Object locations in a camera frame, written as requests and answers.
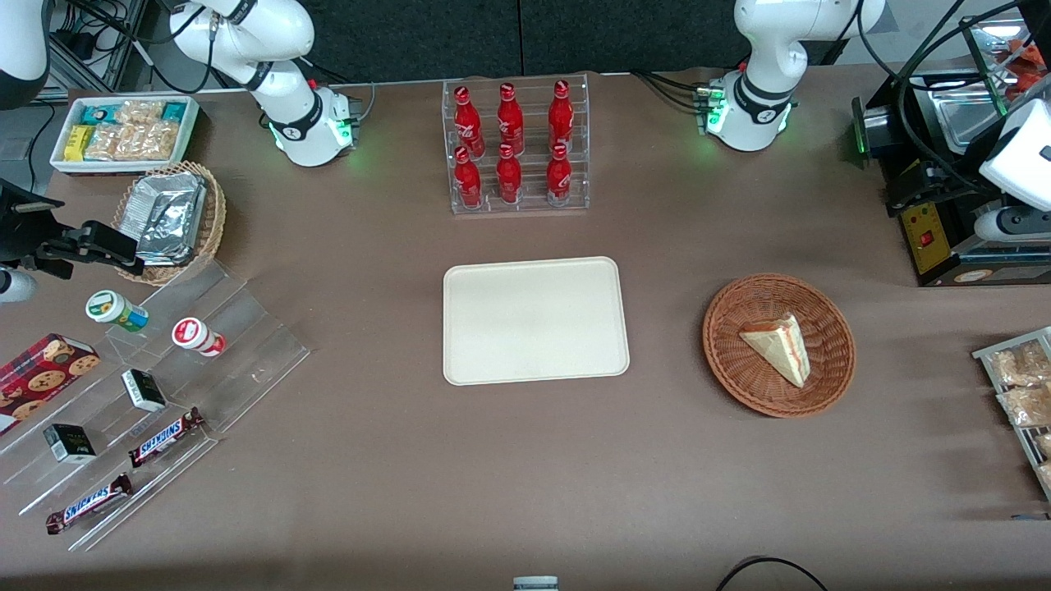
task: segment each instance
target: dark gray wall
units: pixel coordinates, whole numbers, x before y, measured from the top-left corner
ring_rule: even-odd
[[[301,1],[309,58],[354,82],[678,70],[748,53],[734,0]],[[809,46],[811,61],[828,45]]]

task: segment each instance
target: red cookie box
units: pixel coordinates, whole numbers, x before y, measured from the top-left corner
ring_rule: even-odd
[[[91,347],[48,334],[0,367],[0,435],[99,365]]]

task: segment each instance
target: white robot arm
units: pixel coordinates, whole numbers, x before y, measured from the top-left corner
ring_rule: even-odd
[[[313,89],[291,61],[314,42],[310,15],[295,0],[206,0],[171,12],[169,25],[184,54],[229,76],[259,101],[277,147],[301,166],[318,166],[353,144],[347,97]]]
[[[865,1],[861,22],[866,30],[885,6],[886,0]],[[800,41],[853,37],[857,7],[858,0],[737,0],[734,21],[751,43],[751,57],[744,73],[731,72],[709,83],[714,110],[706,131],[742,151],[774,143],[788,117],[792,90],[806,72],[806,49]]]

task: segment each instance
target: yellow panel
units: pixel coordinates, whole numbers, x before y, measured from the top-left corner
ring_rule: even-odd
[[[933,269],[952,254],[936,207],[931,204],[916,205],[906,209],[900,218],[920,273]]]

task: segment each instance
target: white container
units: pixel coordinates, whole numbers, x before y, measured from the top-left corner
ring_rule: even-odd
[[[176,147],[171,150],[171,158],[167,160],[123,160],[123,161],[67,161],[63,159],[66,142],[69,141],[69,131],[74,125],[79,125],[84,115],[84,110],[89,107],[111,105],[123,101],[164,101],[166,103],[185,103],[186,111],[183,113],[183,120],[179,123],[179,135],[176,136]],[[65,122],[62,123],[62,133],[55,142],[55,149],[51,150],[51,166],[67,175],[99,175],[121,172],[142,172],[161,168],[169,164],[182,162],[183,155],[186,154],[186,146],[190,142],[190,135],[193,133],[193,123],[197,121],[198,102],[185,95],[114,95],[108,97],[90,97],[77,99],[69,105],[69,113],[66,114]]]
[[[149,322],[149,312],[111,289],[97,291],[84,304],[87,318],[102,324],[116,324],[128,332],[138,332]]]
[[[226,339],[195,318],[184,318],[171,329],[171,341],[184,349],[213,358],[226,349]]]
[[[627,330],[605,257],[453,267],[444,283],[444,370],[455,386],[620,375]]]

